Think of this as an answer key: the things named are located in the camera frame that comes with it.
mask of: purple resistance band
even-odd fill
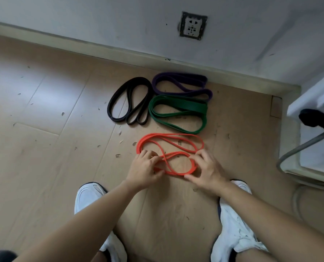
[[[179,87],[182,93],[172,93],[172,92],[162,92],[157,89],[157,84],[161,81],[169,81]],[[174,96],[199,96],[202,94],[208,95],[209,101],[213,97],[213,92],[206,89],[207,77],[199,74],[188,74],[188,73],[159,73],[152,79],[152,88],[154,89],[156,95],[174,95]],[[190,90],[184,87],[181,83],[190,84],[192,86],[198,86],[199,90]]]

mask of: person's right hand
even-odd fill
[[[214,194],[217,193],[219,185],[228,180],[224,177],[224,169],[220,163],[207,150],[199,150],[194,155],[190,155],[201,168],[201,176],[185,175],[184,178],[195,185],[207,189]]]

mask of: laminate floor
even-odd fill
[[[0,37],[0,249],[20,253],[64,224],[82,184],[94,180],[113,189],[135,156],[134,142],[147,133],[173,132],[152,119],[145,126],[115,124],[106,113],[124,82],[152,80],[157,73]],[[159,87],[177,91],[168,82]],[[275,170],[280,99],[216,83],[207,87],[214,98],[199,136],[231,177],[290,214],[295,184]],[[138,87],[134,102],[145,93]],[[126,110],[122,96],[113,113]],[[170,122],[189,130],[200,123],[189,117]],[[184,158],[171,163],[179,171],[189,167]],[[324,192],[308,191],[301,210],[324,233]],[[165,176],[133,198],[115,230],[135,261],[208,261],[221,224],[214,196]]]

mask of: finger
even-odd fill
[[[152,157],[156,156],[157,154],[154,151],[147,151],[147,153],[144,155],[144,158],[151,159]]]
[[[198,154],[193,154],[193,155],[190,155],[191,159],[195,160],[195,162],[201,167],[201,168],[204,168],[206,167],[206,162],[203,160],[202,157],[200,157]]]
[[[157,181],[159,180],[162,176],[164,176],[165,171],[164,170],[160,170],[157,173],[154,174],[154,180]]]
[[[196,152],[196,154],[201,155],[203,157],[204,161],[206,161],[206,162],[211,162],[212,161],[209,152],[207,150],[205,150],[205,149],[198,150]]]
[[[158,163],[161,160],[162,160],[162,157],[159,157],[158,155],[151,158],[153,165],[155,165],[156,163]]]
[[[143,158],[146,153],[147,153],[147,150],[142,150],[140,152],[139,158]]]
[[[184,175],[184,178],[186,180],[189,180],[191,183],[194,183],[195,185],[199,184],[199,177],[195,177],[193,175]]]

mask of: wall socket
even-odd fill
[[[179,35],[181,37],[201,40],[207,23],[207,16],[195,15],[182,12],[180,20]]]

